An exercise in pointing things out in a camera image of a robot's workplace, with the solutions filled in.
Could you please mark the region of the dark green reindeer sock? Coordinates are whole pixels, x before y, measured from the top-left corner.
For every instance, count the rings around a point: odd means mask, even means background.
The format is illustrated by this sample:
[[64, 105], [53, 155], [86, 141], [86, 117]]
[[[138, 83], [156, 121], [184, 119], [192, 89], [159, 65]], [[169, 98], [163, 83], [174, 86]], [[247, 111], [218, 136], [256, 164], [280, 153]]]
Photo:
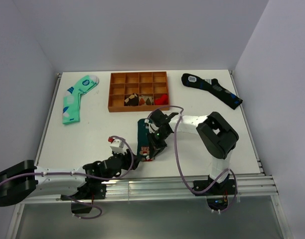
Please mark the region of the dark green reindeer sock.
[[137, 133], [137, 155], [141, 155], [143, 157], [142, 161], [148, 162], [148, 161], [154, 161], [153, 159], [150, 159], [150, 148], [149, 148], [149, 142], [147, 138], [147, 134], [150, 132], [148, 129], [146, 129], [144, 125], [144, 119], [138, 120], [138, 133]]

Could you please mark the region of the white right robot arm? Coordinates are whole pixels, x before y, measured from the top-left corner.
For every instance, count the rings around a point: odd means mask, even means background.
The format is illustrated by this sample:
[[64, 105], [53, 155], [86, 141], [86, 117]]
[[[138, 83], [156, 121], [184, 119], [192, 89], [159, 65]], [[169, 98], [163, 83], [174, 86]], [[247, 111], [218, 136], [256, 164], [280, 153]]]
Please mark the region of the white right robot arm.
[[174, 154], [179, 174], [182, 170], [179, 163], [177, 134], [179, 132], [198, 135], [208, 153], [212, 157], [212, 168], [208, 178], [209, 190], [220, 194], [226, 188], [230, 176], [230, 158], [239, 140], [238, 133], [218, 112], [205, 116], [184, 116], [182, 112], [164, 114], [157, 109], [149, 114], [148, 120], [155, 125], [156, 130], [148, 134], [150, 154], [152, 157], [160, 154], [166, 147], [166, 139], [174, 135]]

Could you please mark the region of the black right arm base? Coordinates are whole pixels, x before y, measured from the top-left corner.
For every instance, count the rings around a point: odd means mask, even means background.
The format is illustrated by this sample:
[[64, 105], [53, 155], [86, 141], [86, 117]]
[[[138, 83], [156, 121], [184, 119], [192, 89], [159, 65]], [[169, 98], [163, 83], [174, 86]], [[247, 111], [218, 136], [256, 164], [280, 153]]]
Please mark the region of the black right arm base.
[[213, 179], [208, 176], [207, 180], [195, 180], [193, 181], [193, 190], [196, 192], [193, 194], [195, 196], [206, 196], [207, 205], [213, 211], [219, 213], [227, 210], [232, 202], [236, 200], [238, 193], [235, 178], [230, 179], [229, 177], [230, 174], [227, 175], [223, 182], [216, 182], [204, 193], [197, 192], [206, 189], [213, 182]]

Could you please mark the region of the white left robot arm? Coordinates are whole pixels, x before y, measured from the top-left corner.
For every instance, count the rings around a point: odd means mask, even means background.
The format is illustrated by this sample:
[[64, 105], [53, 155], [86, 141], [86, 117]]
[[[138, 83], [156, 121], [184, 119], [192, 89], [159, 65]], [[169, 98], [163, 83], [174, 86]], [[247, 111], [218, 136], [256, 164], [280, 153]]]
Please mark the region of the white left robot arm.
[[130, 150], [71, 170], [37, 167], [25, 160], [0, 172], [0, 207], [47, 195], [59, 195], [62, 200], [104, 199], [104, 182], [120, 177], [123, 170], [135, 170], [140, 161]]

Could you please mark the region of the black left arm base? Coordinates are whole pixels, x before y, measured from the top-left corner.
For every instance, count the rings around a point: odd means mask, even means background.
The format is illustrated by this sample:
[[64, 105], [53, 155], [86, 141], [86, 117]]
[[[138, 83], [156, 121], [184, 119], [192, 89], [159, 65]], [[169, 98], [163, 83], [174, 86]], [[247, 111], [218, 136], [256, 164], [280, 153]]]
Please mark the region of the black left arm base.
[[[71, 212], [73, 216], [90, 220], [98, 218], [102, 215], [102, 209], [96, 206], [95, 200], [102, 200], [106, 195], [105, 184], [94, 184], [89, 186], [88, 184], [79, 187], [77, 192], [71, 196], [61, 195], [61, 201], [71, 201]], [[92, 209], [97, 209], [98, 214], [95, 216], [87, 217], [86, 214], [91, 213]]]

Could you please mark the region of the red rolled sock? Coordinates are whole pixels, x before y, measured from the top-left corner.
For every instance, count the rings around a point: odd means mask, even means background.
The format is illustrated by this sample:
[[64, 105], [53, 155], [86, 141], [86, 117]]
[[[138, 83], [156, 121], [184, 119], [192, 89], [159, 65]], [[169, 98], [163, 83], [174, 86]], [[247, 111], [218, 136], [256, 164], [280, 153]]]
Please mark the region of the red rolled sock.
[[162, 94], [159, 98], [157, 98], [157, 95], [155, 95], [154, 104], [161, 106], [161, 105], [167, 105], [168, 104], [168, 95]]

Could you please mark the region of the argyle patterned rolled sock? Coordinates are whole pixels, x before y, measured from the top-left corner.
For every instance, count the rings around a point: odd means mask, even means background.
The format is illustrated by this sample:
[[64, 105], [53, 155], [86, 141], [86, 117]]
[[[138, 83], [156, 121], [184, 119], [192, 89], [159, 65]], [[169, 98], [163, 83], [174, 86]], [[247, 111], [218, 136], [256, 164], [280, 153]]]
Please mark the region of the argyle patterned rolled sock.
[[139, 106], [151, 106], [153, 105], [153, 96], [139, 95]]

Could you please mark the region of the dark brown rolled sock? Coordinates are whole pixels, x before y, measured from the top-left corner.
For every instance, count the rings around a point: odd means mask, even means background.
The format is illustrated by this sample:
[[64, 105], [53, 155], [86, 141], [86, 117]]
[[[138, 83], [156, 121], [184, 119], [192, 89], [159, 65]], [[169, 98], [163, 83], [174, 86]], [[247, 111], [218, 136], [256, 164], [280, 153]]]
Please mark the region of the dark brown rolled sock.
[[126, 96], [124, 100], [125, 106], [138, 106], [139, 105], [139, 96], [136, 93], [133, 93], [129, 96]]

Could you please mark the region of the orange wooden compartment tray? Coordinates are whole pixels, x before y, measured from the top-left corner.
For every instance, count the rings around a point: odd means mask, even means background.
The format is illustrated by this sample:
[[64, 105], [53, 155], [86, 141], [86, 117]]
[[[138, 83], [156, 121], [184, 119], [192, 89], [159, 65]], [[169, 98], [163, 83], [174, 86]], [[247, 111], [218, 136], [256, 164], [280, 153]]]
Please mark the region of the orange wooden compartment tray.
[[[125, 106], [124, 100], [126, 96], [133, 93], [139, 95], [155, 95], [157, 98], [162, 94], [168, 95], [167, 105], [151, 106]], [[161, 108], [169, 110], [170, 96], [168, 88], [167, 72], [115, 72], [110, 76], [108, 111], [111, 113], [117, 112], [152, 112], [155, 109]]]

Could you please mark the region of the black and blue sock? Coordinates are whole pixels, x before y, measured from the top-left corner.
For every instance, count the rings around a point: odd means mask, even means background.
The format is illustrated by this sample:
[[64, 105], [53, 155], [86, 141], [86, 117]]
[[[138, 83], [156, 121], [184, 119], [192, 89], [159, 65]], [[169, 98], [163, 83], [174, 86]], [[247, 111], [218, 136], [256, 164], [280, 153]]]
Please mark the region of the black and blue sock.
[[241, 98], [221, 86], [217, 79], [202, 79], [196, 75], [184, 73], [181, 77], [184, 86], [194, 89], [207, 91], [221, 102], [235, 110], [243, 102]]

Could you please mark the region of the mint green patterned sock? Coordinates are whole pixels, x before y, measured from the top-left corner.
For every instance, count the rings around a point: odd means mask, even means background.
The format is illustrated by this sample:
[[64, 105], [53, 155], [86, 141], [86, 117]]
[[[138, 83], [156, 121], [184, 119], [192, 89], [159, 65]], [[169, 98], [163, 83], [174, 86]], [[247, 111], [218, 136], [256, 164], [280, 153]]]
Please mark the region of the mint green patterned sock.
[[80, 105], [82, 95], [87, 94], [99, 83], [95, 75], [86, 75], [74, 86], [68, 88], [63, 97], [62, 124], [68, 125], [80, 121]]

